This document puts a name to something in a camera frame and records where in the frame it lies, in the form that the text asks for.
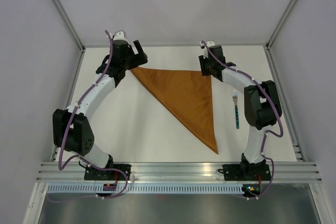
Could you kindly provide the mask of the orange-brown cloth napkin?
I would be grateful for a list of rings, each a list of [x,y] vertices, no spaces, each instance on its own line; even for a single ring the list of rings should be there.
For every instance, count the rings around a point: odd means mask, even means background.
[[[212,80],[194,70],[134,68],[136,79],[198,140],[218,154]]]

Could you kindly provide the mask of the fork with teal handle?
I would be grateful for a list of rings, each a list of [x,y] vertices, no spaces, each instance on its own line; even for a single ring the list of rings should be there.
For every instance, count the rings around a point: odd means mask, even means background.
[[[233,90],[232,98],[235,106],[235,121],[236,121],[236,129],[239,129],[239,111],[238,111],[238,92],[237,90]]]

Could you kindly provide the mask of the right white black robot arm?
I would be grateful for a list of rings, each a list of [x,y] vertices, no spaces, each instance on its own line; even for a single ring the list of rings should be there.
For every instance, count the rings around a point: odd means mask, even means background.
[[[267,135],[284,135],[276,84],[272,80],[257,81],[234,63],[227,62],[222,47],[212,41],[201,41],[200,47],[204,50],[198,58],[202,75],[212,76],[244,96],[244,115],[249,124],[247,146],[238,165],[223,166],[225,180],[270,180],[268,158],[264,155]]]

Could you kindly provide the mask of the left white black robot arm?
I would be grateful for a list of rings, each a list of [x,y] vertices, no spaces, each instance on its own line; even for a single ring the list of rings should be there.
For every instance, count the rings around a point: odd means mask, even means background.
[[[148,62],[140,42],[129,44],[126,39],[113,37],[109,54],[96,69],[95,77],[81,97],[66,109],[56,109],[52,117],[54,145],[59,148],[58,168],[65,169],[64,152],[79,158],[104,180],[114,176],[113,158],[95,143],[90,120],[104,99],[120,84],[127,71]]]

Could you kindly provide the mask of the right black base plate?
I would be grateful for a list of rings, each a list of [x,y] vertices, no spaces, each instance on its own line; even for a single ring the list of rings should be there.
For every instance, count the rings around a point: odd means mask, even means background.
[[[271,172],[267,164],[227,164],[217,170],[225,181],[270,181]]]

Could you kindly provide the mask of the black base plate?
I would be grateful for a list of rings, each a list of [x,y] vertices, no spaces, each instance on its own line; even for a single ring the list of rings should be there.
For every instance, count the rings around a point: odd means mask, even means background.
[[[227,164],[217,170],[225,181],[270,181],[271,172],[267,164]]]
[[[103,180],[116,180],[116,181],[126,181],[125,177],[117,170],[125,173],[127,180],[129,180],[131,175],[131,165],[130,164],[114,164],[113,169],[110,171],[102,171],[92,167],[87,167],[84,175],[84,180],[87,181],[103,181]]]

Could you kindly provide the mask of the left aluminium frame post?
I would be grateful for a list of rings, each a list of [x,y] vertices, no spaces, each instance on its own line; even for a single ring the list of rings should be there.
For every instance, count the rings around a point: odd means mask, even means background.
[[[77,47],[79,48],[80,52],[83,52],[85,49],[84,44],[82,43],[78,33],[76,32],[63,4],[60,0],[51,0],[58,15],[60,16],[62,22],[64,23],[66,29],[68,30],[70,37],[73,39]]]

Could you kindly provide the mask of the aluminium frame post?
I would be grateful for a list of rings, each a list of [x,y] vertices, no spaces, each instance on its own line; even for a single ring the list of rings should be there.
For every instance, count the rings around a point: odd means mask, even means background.
[[[285,25],[285,22],[287,21],[287,19],[289,18],[289,16],[291,15],[294,7],[296,6],[297,2],[299,0],[290,0],[284,10],[284,12],[282,13],[279,21],[277,22],[273,32],[271,33],[270,38],[268,39],[268,41],[265,44],[265,47],[267,50],[270,50],[270,48],[272,47],[272,45],[274,44],[275,40],[277,39],[281,29],[283,28],[283,26]]]
[[[77,47],[79,48],[80,52],[83,52],[85,49],[84,44],[82,43],[78,33],[76,32],[63,4],[60,0],[51,0],[58,15],[60,16],[62,22],[64,23],[66,29],[68,30],[70,37],[73,39]]]

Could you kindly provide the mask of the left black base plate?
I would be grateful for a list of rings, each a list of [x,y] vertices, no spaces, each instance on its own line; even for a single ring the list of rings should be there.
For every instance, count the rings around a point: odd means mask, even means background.
[[[110,171],[102,171],[92,167],[87,167],[84,175],[84,180],[87,181],[103,181],[103,180],[116,180],[116,181],[126,181],[125,177],[117,170],[125,173],[127,180],[129,180],[131,175],[131,165],[130,164],[114,164],[113,169]]]

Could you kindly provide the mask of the right aluminium frame post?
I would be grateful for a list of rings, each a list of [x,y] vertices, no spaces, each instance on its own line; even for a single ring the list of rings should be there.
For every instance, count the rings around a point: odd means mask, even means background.
[[[268,39],[268,41],[265,44],[265,47],[267,50],[270,50],[270,48],[272,47],[272,45],[274,44],[275,40],[277,39],[281,29],[283,28],[283,26],[285,25],[285,22],[287,21],[287,19],[289,18],[289,16],[291,15],[294,7],[296,6],[297,2],[299,0],[290,0],[284,10],[284,12],[282,13],[279,21],[277,22],[273,32],[271,33],[270,38]]]

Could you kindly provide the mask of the aluminium mounting rail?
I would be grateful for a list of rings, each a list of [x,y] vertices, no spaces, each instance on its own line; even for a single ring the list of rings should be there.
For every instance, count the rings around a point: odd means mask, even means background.
[[[222,183],[224,175],[218,170],[229,163],[131,163],[132,183]],[[314,162],[275,162],[274,183],[321,183]],[[77,162],[59,170],[55,162],[43,162],[35,175],[36,182],[82,182],[85,169]]]

